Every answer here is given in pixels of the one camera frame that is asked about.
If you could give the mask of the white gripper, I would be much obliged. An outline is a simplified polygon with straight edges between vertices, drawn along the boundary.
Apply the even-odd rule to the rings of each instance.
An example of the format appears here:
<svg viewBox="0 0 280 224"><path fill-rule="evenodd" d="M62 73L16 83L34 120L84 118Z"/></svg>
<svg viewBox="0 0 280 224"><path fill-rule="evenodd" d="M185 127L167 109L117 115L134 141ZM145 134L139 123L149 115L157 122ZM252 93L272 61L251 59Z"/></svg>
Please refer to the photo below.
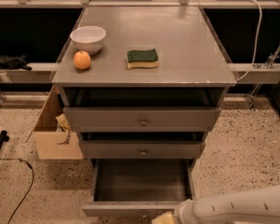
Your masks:
<svg viewBox="0 0 280 224"><path fill-rule="evenodd" d="M151 224L196 224L196 219L192 212L194 201L188 199L180 203L172 212L166 212L151 220Z"/></svg>

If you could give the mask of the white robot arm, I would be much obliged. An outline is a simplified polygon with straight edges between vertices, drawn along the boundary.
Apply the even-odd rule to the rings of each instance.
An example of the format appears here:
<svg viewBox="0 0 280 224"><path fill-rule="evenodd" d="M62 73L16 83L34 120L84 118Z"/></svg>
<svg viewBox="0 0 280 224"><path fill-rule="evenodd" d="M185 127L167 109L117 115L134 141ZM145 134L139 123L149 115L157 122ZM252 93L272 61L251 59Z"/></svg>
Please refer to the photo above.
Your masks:
<svg viewBox="0 0 280 224"><path fill-rule="evenodd" d="M280 224L280 185L263 189L204 196L180 203L151 224Z"/></svg>

